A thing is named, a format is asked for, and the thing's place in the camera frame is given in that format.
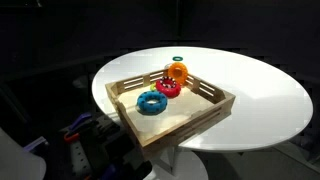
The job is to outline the wooden slatted tray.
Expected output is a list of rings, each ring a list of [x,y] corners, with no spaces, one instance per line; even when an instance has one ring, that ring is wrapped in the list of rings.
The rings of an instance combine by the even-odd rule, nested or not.
[[[166,74],[162,69],[105,85],[120,121],[143,149],[177,144],[231,114],[235,96],[192,74],[164,110],[154,115],[141,111],[142,94]]]

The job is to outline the lime green toy piece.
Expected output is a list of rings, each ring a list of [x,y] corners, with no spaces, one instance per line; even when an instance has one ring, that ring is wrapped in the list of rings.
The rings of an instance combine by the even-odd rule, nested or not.
[[[151,84],[151,86],[150,86],[150,90],[151,91],[156,91],[157,89],[156,89],[156,87],[155,87],[156,85],[155,84]]]

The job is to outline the purple orange clamp tool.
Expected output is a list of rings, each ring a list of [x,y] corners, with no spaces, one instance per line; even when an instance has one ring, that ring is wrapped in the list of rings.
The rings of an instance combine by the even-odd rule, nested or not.
[[[71,143],[79,139],[79,128],[84,124],[86,120],[89,120],[92,117],[90,112],[81,114],[68,128],[67,132],[64,135],[64,141],[66,143]]]

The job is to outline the white power strip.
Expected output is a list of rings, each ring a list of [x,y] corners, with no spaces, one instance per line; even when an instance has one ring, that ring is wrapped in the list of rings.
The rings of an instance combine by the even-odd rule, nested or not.
[[[91,174],[91,167],[79,141],[70,144],[72,174],[76,180],[84,180]]]

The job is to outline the white round table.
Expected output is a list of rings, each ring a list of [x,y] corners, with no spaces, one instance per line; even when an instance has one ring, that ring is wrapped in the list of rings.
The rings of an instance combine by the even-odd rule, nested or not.
[[[234,153],[278,145],[310,122],[313,103],[306,90],[283,71],[248,56],[222,50],[171,46],[128,53],[106,63],[94,76],[92,93],[105,114],[115,110],[105,85],[159,70],[181,56],[189,71],[236,95],[232,115],[178,146],[176,164],[158,162],[147,180],[208,180],[196,151]]]

